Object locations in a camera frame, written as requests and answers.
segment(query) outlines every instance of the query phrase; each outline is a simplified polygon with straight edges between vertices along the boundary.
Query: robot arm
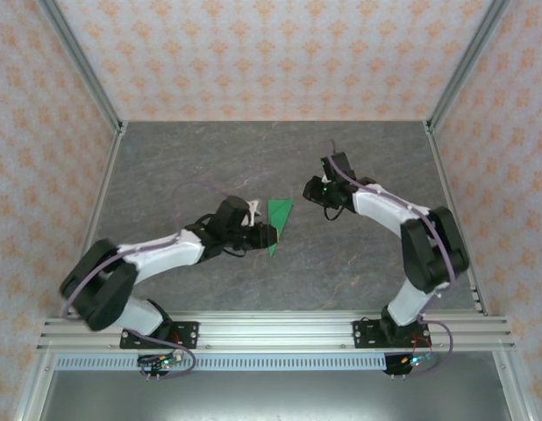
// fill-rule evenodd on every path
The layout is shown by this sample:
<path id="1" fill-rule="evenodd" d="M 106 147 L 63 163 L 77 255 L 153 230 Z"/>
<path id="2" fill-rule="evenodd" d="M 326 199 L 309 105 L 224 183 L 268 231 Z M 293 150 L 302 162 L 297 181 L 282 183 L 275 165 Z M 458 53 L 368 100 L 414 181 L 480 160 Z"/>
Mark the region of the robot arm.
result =
<path id="1" fill-rule="evenodd" d="M 332 160 L 340 172 L 357 181 L 344 153 L 334 154 Z M 341 176 L 328 158 L 322 159 L 322 166 L 324 177 L 314 176 L 308 181 L 304 198 L 323 206 L 324 211 L 341 208 L 339 212 L 347 209 L 369 217 L 402 239 L 406 279 L 397 296 L 382 310 L 380 326 L 389 343 L 406 340 L 417 327 L 417 319 L 432 296 L 449 285 L 449 273 L 442 253 L 420 215 L 434 225 L 444 243 L 453 272 L 459 274 L 468 267 L 466 248 L 453 215 L 444 207 L 431 210 L 406 202 L 388 194 L 369 178 L 358 180 L 358 184 L 365 187 L 358 188 Z"/>
<path id="2" fill-rule="evenodd" d="M 155 302 L 132 297 L 134 285 L 171 268 L 232 253 L 227 249 L 247 252 L 275 244 L 276 229 L 255 219 L 255 203 L 229 196 L 217 212 L 185 226 L 179 235 L 120 246 L 101 239 L 78 262 L 60 292 L 92 331 L 115 325 L 165 339 L 172 320 Z"/>

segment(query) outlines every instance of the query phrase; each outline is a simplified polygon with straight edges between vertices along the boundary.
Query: orange patterned wall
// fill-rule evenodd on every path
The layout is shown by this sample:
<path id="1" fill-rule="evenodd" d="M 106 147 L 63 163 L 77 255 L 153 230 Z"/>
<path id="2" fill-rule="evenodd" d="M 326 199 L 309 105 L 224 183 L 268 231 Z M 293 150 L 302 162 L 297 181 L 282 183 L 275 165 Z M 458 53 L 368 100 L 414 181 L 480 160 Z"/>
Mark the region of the orange patterned wall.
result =
<path id="1" fill-rule="evenodd" d="M 491 310 L 510 315 L 542 404 L 542 2 L 512 0 L 437 133 Z"/>
<path id="2" fill-rule="evenodd" d="M 425 119 L 489 0 L 60 0 L 122 119 Z"/>
<path id="3" fill-rule="evenodd" d="M 0 420 L 60 308 L 112 135 L 37 2 L 0 0 Z"/>

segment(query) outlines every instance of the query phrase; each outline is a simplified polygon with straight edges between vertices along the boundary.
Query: green paper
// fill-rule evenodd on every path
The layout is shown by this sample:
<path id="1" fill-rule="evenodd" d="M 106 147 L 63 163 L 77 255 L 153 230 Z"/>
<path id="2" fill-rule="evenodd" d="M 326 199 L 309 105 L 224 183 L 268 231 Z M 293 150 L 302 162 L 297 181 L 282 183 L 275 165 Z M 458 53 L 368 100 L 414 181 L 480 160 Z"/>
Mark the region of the green paper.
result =
<path id="1" fill-rule="evenodd" d="M 268 201 L 267 212 L 269 215 L 269 223 L 277 230 L 277 241 L 279 241 L 282 230 L 287 224 L 287 218 L 289 217 L 293 204 L 295 204 L 295 199 L 270 199 Z M 269 247 L 269 257 L 273 256 L 276 247 L 276 244 Z"/>

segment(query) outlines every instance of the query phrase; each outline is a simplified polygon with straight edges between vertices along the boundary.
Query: white perforated panel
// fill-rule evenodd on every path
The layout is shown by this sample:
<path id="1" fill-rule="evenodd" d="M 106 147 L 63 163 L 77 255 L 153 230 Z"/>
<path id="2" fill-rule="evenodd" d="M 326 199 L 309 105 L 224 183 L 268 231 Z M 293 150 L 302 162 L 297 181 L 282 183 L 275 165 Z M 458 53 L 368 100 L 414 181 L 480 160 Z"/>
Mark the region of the white perforated panel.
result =
<path id="1" fill-rule="evenodd" d="M 175 369 L 189 367 L 186 358 Z M 380 370 L 386 368 L 383 353 L 339 354 L 211 354 L 197 356 L 201 371 L 325 371 Z M 137 369 L 137 355 L 61 354 L 60 371 L 130 371 Z"/>

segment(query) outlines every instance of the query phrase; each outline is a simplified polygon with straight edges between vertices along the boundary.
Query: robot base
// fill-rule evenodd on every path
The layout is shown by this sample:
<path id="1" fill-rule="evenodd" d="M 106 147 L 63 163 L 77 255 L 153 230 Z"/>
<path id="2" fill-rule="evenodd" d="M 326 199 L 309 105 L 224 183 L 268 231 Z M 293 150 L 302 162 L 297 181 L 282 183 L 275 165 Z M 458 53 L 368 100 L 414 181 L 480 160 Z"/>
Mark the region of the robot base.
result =
<path id="1" fill-rule="evenodd" d="M 373 348 L 411 348 L 414 346 L 414 335 L 418 338 L 429 337 L 429 327 L 417 322 L 405 327 L 405 334 L 389 339 L 381 328 L 381 320 L 357 320 L 353 325 L 353 341 L 357 349 Z M 415 348 L 429 348 L 418 341 Z"/>
<path id="2" fill-rule="evenodd" d="M 188 349 L 196 349 L 198 337 L 198 322 L 172 322 L 169 328 L 169 334 L 164 340 L 166 340 L 167 342 L 172 342 L 181 346 L 185 346 Z M 159 345 L 148 340 L 138 338 L 126 329 L 121 332 L 121 341 L 119 342 L 119 347 L 121 349 L 171 348 L 171 346 Z"/>

